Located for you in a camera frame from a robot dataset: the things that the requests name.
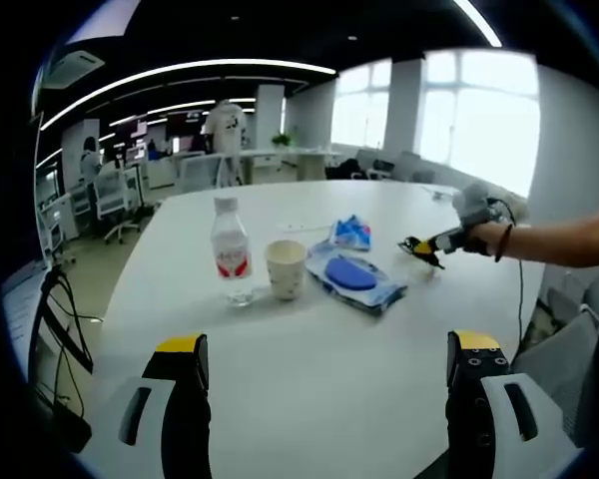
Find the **blue lid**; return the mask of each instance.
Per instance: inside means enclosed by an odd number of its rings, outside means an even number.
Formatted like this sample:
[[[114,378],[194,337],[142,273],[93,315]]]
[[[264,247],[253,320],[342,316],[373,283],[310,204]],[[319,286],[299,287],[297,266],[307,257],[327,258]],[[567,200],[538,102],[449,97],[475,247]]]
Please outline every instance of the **blue lid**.
[[[377,279],[345,257],[334,257],[326,265],[325,275],[338,286],[355,291],[366,291],[377,285]]]

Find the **human arm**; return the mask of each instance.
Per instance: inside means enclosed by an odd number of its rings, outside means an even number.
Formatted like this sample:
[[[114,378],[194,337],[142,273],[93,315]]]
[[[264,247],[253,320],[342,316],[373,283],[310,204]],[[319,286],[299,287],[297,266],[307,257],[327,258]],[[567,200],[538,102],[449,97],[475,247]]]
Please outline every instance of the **human arm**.
[[[207,120],[204,123],[202,131],[204,132],[205,151],[210,153],[213,151],[213,137],[216,130],[216,111],[211,110],[207,115]]]
[[[493,254],[507,225],[487,223],[471,231]],[[554,227],[519,227],[510,232],[504,256],[570,267],[599,265],[599,213]]]

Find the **window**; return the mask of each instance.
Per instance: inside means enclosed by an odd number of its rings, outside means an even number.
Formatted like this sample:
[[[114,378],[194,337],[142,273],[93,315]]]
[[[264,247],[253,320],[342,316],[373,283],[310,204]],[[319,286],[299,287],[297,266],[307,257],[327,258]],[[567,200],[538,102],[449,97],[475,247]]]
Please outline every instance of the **window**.
[[[339,75],[330,130],[333,143],[383,147],[391,67],[387,59]]]
[[[429,53],[418,152],[527,197],[539,146],[538,96],[528,55]]]

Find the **bottle cap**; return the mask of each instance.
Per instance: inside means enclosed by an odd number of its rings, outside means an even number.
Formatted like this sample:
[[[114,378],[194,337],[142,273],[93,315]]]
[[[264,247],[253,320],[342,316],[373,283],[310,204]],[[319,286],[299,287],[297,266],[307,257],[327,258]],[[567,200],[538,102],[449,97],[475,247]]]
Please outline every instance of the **bottle cap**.
[[[238,199],[235,197],[215,198],[216,213],[234,212],[238,209]]]

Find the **paper cup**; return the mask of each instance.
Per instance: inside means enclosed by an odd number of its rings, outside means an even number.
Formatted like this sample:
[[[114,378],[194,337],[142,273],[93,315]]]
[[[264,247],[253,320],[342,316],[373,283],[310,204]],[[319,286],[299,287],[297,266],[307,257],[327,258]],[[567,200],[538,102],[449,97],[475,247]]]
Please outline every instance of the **paper cup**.
[[[306,258],[303,244],[289,239],[274,241],[267,246],[266,256],[273,296],[284,300],[298,297]]]

